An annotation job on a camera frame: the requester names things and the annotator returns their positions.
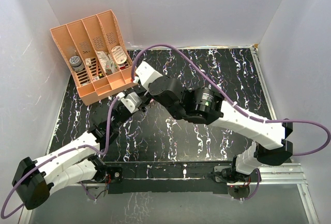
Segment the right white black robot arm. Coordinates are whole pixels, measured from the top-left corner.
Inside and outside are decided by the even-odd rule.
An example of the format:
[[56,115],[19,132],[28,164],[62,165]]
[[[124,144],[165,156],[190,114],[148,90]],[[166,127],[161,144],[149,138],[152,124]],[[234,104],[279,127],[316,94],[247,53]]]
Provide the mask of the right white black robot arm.
[[292,125],[256,122],[251,116],[241,115],[220,93],[209,88],[189,90],[167,76],[139,81],[151,99],[164,106],[174,119],[225,128],[253,140],[247,150],[234,156],[231,167],[214,173],[222,182],[242,181],[259,166],[279,166],[293,155],[293,144],[286,140]]

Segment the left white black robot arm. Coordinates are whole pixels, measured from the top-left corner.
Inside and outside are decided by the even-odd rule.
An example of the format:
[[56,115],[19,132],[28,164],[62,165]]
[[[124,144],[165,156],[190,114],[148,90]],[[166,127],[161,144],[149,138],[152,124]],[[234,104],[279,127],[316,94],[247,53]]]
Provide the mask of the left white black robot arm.
[[89,128],[78,138],[43,157],[21,160],[12,186],[23,206],[33,210],[51,194],[75,183],[120,183],[122,169],[107,166],[102,157],[118,137],[120,127],[144,108],[143,103],[129,99],[115,99],[108,109],[98,106],[92,113]]

